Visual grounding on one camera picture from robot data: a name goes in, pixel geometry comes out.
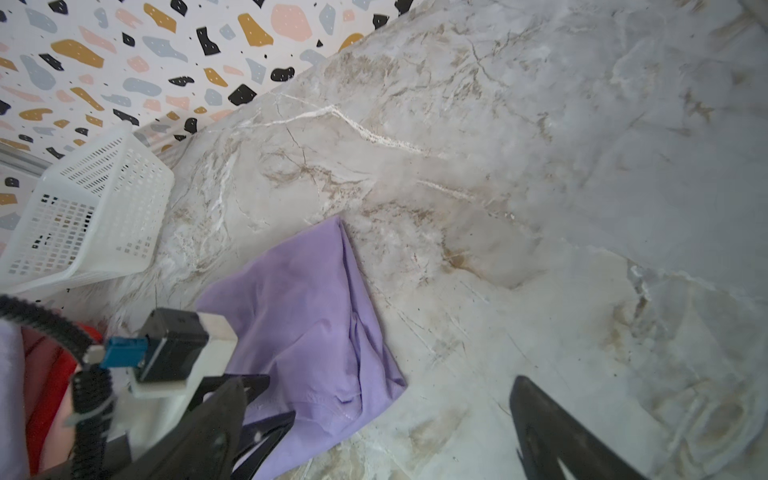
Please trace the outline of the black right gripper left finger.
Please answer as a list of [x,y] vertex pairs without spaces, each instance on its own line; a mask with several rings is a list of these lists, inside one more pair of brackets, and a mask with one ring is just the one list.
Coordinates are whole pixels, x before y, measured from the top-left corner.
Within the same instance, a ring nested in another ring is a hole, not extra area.
[[113,477],[227,479],[232,472],[246,399],[246,387],[239,377],[205,380],[177,426]]

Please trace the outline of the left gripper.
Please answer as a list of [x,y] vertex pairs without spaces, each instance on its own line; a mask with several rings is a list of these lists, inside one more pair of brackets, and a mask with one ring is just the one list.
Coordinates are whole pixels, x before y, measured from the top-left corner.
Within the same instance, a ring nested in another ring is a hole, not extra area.
[[[235,375],[246,387],[246,407],[270,386],[270,377],[264,374]],[[107,477],[122,470],[127,464],[147,453],[166,434],[177,426],[190,404],[188,395],[159,399],[140,399],[132,393],[118,401],[113,424],[115,439],[108,442],[112,448],[119,444],[123,451],[113,458],[107,455],[110,467]],[[289,411],[244,425],[234,458],[232,480],[251,480],[267,457],[294,425],[296,412]]]

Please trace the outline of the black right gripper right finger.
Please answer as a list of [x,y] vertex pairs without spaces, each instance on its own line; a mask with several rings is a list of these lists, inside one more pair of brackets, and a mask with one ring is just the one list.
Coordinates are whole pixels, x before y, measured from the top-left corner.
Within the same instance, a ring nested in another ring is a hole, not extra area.
[[509,405],[528,479],[643,477],[529,377],[515,378]]

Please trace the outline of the purple SHINE t-shirt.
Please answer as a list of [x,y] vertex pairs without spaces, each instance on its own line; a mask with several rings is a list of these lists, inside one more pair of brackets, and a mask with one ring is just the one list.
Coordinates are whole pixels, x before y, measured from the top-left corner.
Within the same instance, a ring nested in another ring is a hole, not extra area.
[[407,388],[339,217],[209,285],[195,309],[225,317],[236,333],[227,373],[270,378],[244,421],[296,414],[258,479],[275,479],[333,448]]

